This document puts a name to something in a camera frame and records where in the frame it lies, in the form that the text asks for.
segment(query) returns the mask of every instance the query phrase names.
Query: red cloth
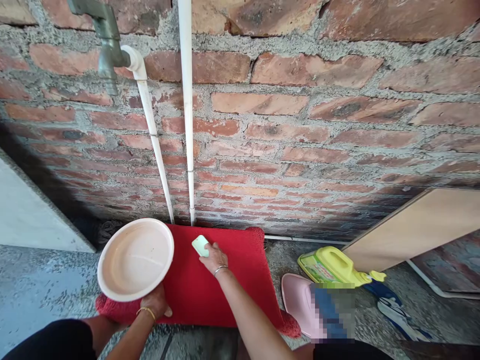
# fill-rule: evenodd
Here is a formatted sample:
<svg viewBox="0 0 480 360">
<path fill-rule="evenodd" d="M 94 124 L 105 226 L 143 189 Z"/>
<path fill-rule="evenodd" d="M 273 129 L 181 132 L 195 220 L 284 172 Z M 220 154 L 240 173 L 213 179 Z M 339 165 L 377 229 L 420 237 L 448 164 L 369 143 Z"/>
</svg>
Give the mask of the red cloth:
<svg viewBox="0 0 480 360">
<path fill-rule="evenodd" d="M 236 327 L 234 315 L 220 285 L 199 261 L 192 241 L 204 235 L 210 244 L 218 243 L 228 256 L 228 267 L 238 282 L 283 334 L 301 335 L 298 323 L 280 310 L 264 250 L 265 234 L 258 227 L 246 230 L 169 225 L 175 250 L 171 267 L 163 280 L 165 295 L 173 316 L 162 317 L 166 324 Z M 131 324 L 140 300 L 116 302 L 101 294 L 96 299 L 99 314 L 122 324 Z"/>
</svg>

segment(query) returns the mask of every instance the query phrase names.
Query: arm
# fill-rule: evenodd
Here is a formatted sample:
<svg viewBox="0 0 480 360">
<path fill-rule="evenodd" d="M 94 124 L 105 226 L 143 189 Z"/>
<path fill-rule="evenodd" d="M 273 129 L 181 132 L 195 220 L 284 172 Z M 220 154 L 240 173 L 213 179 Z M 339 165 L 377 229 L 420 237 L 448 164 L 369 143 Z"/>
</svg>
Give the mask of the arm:
<svg viewBox="0 0 480 360">
<path fill-rule="evenodd" d="M 220 266 L 228 265 L 227 256 L 220 250 L 217 243 L 213 246 L 206 244 L 205 249 L 208 249 L 209 256 L 200 257 L 200 261 L 212 274 Z M 230 305 L 250 358 L 252 360 L 295 359 L 292 350 L 264 312 L 245 292 L 235 275 L 227 267 L 222 267 L 215 277 Z"/>
<path fill-rule="evenodd" d="M 156 320 L 164 314 L 168 317 L 172 316 L 172 309 L 165 300 L 165 290 L 161 283 L 141 300 L 140 307 L 149 308 L 155 319 L 150 311 L 141 310 L 106 360 L 138 360 Z"/>
</svg>

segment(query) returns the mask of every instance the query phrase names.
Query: water faucet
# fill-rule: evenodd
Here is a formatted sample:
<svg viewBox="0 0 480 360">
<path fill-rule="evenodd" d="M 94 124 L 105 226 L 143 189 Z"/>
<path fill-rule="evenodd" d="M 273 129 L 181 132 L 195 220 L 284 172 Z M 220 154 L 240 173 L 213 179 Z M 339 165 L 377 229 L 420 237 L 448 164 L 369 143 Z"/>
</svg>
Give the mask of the water faucet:
<svg viewBox="0 0 480 360">
<path fill-rule="evenodd" d="M 118 95 L 114 68 L 130 66 L 130 56 L 120 49 L 120 32 L 114 10 L 97 0 L 68 0 L 68 6 L 72 14 L 87 14 L 93 19 L 96 34 L 101 39 L 98 74 L 105 81 L 106 92 L 112 96 Z"/>
</svg>

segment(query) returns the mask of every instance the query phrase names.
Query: exposed brick wall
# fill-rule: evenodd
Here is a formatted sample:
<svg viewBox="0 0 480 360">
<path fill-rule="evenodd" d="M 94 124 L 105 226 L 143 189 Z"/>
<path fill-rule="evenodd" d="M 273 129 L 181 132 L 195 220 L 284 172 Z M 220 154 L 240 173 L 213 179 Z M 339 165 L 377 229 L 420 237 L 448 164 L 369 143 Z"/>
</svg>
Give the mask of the exposed brick wall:
<svg viewBox="0 0 480 360">
<path fill-rule="evenodd" d="M 189 223 L 178 7 L 108 1 L 145 57 Z M 477 0 L 192 0 L 199 226 L 350 240 L 430 186 L 477 188 Z M 1 146 L 68 215 L 168 219 L 135 81 L 66 0 L 0 15 Z"/>
</svg>

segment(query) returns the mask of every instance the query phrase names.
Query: white pipe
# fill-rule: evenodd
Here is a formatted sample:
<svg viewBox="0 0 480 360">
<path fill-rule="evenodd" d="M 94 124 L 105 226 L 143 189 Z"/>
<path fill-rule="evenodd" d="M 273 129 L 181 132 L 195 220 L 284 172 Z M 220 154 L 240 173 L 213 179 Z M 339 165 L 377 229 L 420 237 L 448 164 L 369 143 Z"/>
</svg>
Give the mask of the white pipe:
<svg viewBox="0 0 480 360">
<path fill-rule="evenodd" d="M 457 299 L 470 299 L 470 300 L 480 300 L 480 294 L 470 294 L 466 292 L 450 292 L 443 291 L 437 285 L 435 285 L 432 280 L 422 271 L 420 268 L 413 263 L 411 260 L 406 261 L 408 265 L 430 286 L 435 294 L 441 296 L 442 298 L 457 298 Z"/>
<path fill-rule="evenodd" d="M 190 224 L 195 224 L 194 191 L 194 109 L 192 84 L 192 0 L 178 0 L 178 26 L 180 29 L 181 81 L 183 112 L 185 116 L 186 170 L 190 198 Z"/>
<path fill-rule="evenodd" d="M 306 243 L 318 243 L 318 244 L 334 244 L 334 245 L 347 245 L 350 244 L 350 241 L 334 241 L 334 240 L 317 240 L 301 237 L 291 237 L 291 236 L 276 236 L 276 235 L 265 235 L 265 239 L 271 240 L 287 240 L 287 241 L 300 241 Z"/>
<path fill-rule="evenodd" d="M 146 124 L 148 125 L 148 131 L 150 133 L 151 145 L 155 154 L 158 172 L 160 173 L 161 186 L 165 194 L 166 207 L 170 215 L 170 222 L 175 224 L 169 184 L 167 182 L 167 175 L 165 174 L 162 150 L 160 149 L 159 134 L 157 132 L 157 125 L 155 124 L 154 111 L 152 110 L 152 98 L 147 85 L 147 71 L 145 70 L 144 58 L 131 46 L 122 45 L 121 49 L 130 55 L 130 66 L 127 67 L 127 69 L 133 73 L 133 77 L 138 85 L 138 92 L 140 93 L 141 104 L 143 105 L 143 112 L 145 113 Z"/>
</svg>

